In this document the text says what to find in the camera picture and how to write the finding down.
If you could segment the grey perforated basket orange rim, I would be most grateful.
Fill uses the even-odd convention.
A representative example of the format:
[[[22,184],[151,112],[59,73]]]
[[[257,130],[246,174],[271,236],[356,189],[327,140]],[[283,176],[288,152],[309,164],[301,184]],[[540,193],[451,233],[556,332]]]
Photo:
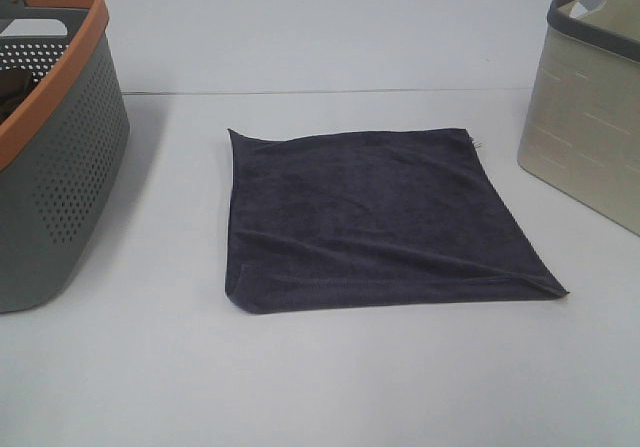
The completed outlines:
[[[1,71],[36,87],[1,121],[1,310],[62,292],[109,198],[130,125],[105,0],[1,0],[5,21],[55,20],[59,35],[1,41]]]

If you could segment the beige bin grey rim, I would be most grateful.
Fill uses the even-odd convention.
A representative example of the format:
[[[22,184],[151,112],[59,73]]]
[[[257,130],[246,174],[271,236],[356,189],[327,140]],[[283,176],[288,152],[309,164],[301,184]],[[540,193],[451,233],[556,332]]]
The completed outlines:
[[[552,0],[517,161],[639,231],[639,0]]]

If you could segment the brown towel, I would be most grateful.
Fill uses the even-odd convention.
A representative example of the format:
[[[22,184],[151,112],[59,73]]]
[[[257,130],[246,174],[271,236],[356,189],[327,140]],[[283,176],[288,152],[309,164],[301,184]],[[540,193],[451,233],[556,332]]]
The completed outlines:
[[[4,122],[36,87],[29,70],[14,68],[0,72],[0,120]]]

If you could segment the dark grey towel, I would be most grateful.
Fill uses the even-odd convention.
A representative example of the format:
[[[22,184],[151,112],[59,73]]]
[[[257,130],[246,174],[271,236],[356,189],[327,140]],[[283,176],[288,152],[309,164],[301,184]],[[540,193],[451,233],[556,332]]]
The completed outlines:
[[[225,292],[247,312],[566,295],[464,129],[229,138]]]

